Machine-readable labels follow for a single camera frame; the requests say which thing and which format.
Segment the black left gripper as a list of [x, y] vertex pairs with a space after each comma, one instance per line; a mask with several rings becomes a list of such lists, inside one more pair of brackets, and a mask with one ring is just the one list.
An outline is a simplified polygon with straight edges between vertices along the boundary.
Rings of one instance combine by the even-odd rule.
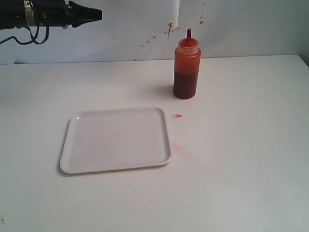
[[26, 25], [67, 28], [102, 20], [102, 11], [65, 0], [25, 0]]

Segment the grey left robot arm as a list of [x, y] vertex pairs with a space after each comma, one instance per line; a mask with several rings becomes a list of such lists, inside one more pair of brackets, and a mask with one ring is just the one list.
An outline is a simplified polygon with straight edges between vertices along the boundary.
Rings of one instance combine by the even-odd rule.
[[77, 28], [102, 20], [99, 9], [81, 6], [71, 0], [2, 0], [0, 28], [62, 27]]

